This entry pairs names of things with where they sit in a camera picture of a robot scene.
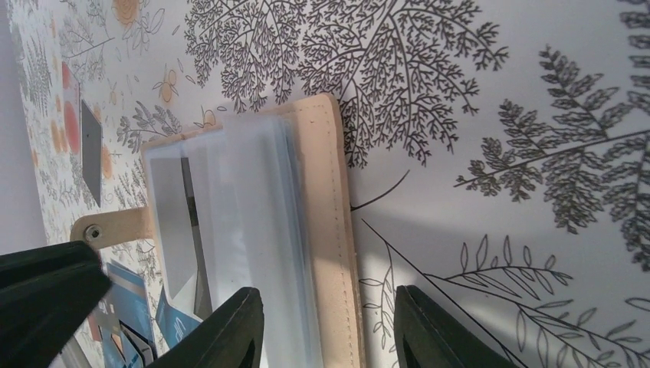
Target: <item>floral tablecloth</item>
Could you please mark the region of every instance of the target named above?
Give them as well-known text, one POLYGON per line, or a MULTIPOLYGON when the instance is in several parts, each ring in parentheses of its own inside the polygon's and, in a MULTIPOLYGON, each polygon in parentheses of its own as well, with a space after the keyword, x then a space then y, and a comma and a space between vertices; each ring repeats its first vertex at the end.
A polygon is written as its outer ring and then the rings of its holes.
MULTIPOLYGON (((146 204, 143 142, 330 92, 370 366, 396 365, 396 285, 416 284, 518 366, 648 367, 649 8, 8 0, 48 242, 146 204), (75 96, 103 131, 99 198, 75 96)), ((155 315, 151 242, 103 257, 146 279, 155 315)), ((102 366, 86 323, 77 339, 102 366)))

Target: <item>tablecloth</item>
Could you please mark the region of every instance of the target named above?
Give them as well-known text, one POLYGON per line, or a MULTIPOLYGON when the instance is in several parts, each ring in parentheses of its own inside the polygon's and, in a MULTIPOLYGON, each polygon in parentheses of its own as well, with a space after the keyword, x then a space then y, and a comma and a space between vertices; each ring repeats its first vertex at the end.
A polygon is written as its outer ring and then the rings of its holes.
MULTIPOLYGON (((396 286, 416 284, 518 366, 648 367, 649 7, 8 0, 48 243, 146 204, 143 142, 329 92, 370 366, 396 366, 396 286), (99 189, 76 96, 101 123, 99 189)), ((155 315, 153 244, 102 256, 145 278, 155 315)), ((102 366, 87 323, 77 339, 102 366)))

